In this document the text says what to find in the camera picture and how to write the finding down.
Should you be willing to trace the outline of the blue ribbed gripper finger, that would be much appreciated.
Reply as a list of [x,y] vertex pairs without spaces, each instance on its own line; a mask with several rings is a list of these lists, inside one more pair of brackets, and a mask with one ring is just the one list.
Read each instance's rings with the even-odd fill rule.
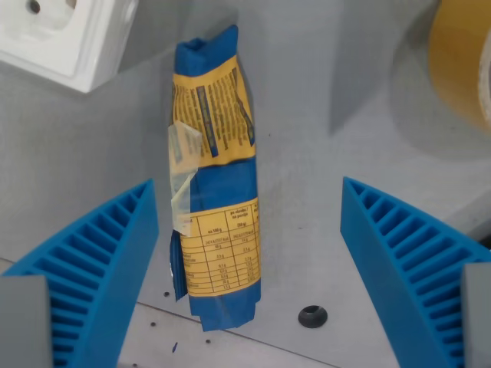
[[14,263],[48,284],[56,367],[115,367],[159,236],[153,180],[111,199]]
[[341,235],[401,367],[463,367],[460,282],[490,252],[433,216],[343,179]]

